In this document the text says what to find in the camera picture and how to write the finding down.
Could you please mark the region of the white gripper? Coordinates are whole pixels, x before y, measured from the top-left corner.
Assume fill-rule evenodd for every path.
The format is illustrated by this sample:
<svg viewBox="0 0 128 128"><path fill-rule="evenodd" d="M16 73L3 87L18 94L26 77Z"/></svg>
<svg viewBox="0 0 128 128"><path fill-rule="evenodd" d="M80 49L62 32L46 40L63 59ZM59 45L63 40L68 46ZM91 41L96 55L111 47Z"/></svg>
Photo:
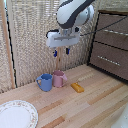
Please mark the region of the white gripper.
<svg viewBox="0 0 128 128"><path fill-rule="evenodd" d="M62 35L59 31L53 31L47 33L46 45L50 48L70 46L79 42L79 33L71 33L70 35ZM66 54L69 55L70 48L66 48ZM57 57L57 50L53 52L53 56Z"/></svg>

